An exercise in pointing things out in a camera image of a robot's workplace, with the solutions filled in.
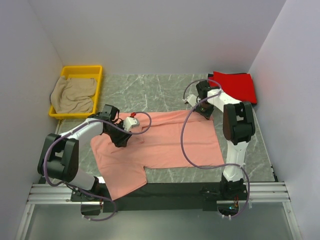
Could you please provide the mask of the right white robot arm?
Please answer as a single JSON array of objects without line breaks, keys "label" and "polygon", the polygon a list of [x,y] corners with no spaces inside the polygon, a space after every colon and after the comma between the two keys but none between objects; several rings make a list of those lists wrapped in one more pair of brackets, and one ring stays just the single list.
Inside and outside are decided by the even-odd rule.
[{"label": "right white robot arm", "polygon": [[223,113],[222,131],[227,140],[227,155],[219,193],[226,200],[241,193],[246,193],[244,174],[241,168],[245,163],[245,154],[252,136],[255,134],[255,121],[252,104],[240,101],[228,95],[218,86],[210,86],[207,80],[196,84],[199,105],[195,112],[209,119],[214,109]]}]

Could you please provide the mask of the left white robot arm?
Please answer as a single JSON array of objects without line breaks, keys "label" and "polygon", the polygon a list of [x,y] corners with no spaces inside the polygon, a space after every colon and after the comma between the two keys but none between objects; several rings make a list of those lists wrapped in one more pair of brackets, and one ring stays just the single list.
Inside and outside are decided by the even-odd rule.
[{"label": "left white robot arm", "polygon": [[79,167],[80,148],[92,138],[106,134],[115,147],[126,147],[131,129],[139,126],[135,114],[120,118],[120,110],[106,104],[102,111],[90,115],[83,123],[61,134],[45,138],[37,172],[46,179],[56,179],[78,189],[88,201],[100,195],[99,179]]}]

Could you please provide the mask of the pink t shirt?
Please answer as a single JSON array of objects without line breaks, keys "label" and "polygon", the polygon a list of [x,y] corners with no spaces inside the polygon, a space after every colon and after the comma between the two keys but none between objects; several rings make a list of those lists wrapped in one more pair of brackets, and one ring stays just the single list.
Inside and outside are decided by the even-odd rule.
[{"label": "pink t shirt", "polygon": [[112,200],[119,199],[147,183],[145,168],[190,167],[224,163],[212,119],[188,110],[138,114],[126,147],[115,147],[106,134],[95,136],[90,146]]}]

